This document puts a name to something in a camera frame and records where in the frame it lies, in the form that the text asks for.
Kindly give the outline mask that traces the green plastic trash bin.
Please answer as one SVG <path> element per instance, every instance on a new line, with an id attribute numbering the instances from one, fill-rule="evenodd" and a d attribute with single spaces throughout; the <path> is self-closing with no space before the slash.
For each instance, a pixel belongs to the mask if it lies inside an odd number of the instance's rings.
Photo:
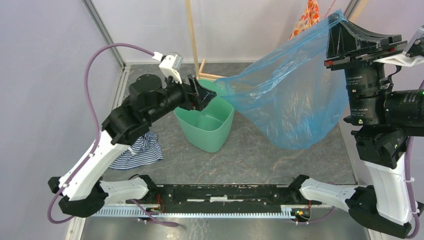
<path id="1" fill-rule="evenodd" d="M 221 96 L 226 92 L 212 80 L 200 79 L 202 87 L 217 93 L 203 111 L 176 108 L 173 112 L 187 141 L 208 152 L 217 152 L 226 142 L 233 124 L 235 109 Z"/>

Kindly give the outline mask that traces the blue plastic trash bag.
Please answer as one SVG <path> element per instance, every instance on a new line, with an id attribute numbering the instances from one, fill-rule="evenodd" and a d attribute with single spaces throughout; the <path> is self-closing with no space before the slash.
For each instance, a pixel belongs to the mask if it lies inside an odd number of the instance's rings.
<path id="1" fill-rule="evenodd" d="M 272 144 L 307 149 L 327 136 L 348 106 L 343 71 L 324 65 L 329 31 L 345 21 L 337 10 L 240 74 L 214 83 Z"/>

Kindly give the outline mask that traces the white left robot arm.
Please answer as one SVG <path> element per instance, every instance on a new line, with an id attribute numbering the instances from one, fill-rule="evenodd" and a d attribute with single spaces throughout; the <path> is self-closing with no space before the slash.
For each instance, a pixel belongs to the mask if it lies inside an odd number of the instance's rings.
<path id="1" fill-rule="evenodd" d="M 177 83 L 169 76 L 161 79 L 144 74 L 129 86 L 129 95 L 103 121 L 87 153 L 64 176 L 54 176 L 48 186 L 62 213 L 86 218 L 103 206 L 121 201 L 153 203 L 157 186 L 142 175 L 130 180 L 104 181 L 102 176 L 112 162 L 145 135 L 154 122 L 176 108 L 202 111 L 217 96 L 203 87 L 195 76 Z"/>

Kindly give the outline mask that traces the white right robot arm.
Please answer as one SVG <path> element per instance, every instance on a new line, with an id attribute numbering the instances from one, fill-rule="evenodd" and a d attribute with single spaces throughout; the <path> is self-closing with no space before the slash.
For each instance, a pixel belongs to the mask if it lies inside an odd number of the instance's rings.
<path id="1" fill-rule="evenodd" d="M 326 57 L 326 68 L 344 71 L 350 109 L 344 121 L 359 127 L 351 134 L 372 178 L 372 185 L 357 187 L 345 201 L 347 211 L 365 228 L 406 239 L 411 218 L 424 208 L 411 204 L 405 173 L 408 139 L 424 134 L 424 91 L 395 91 L 384 66 L 399 72 L 422 64 L 424 30 L 404 41 L 344 20 L 329 30 Z"/>

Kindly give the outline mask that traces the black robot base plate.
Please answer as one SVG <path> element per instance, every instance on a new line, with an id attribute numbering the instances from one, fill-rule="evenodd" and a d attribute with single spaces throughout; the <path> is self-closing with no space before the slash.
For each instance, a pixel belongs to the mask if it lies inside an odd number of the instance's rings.
<path id="1" fill-rule="evenodd" d="M 279 184 L 158 184 L 148 175 L 147 194 L 140 205 L 158 205 L 164 214 L 255 214 L 277 213 L 281 206 L 318 206 L 307 200 L 295 180 Z"/>

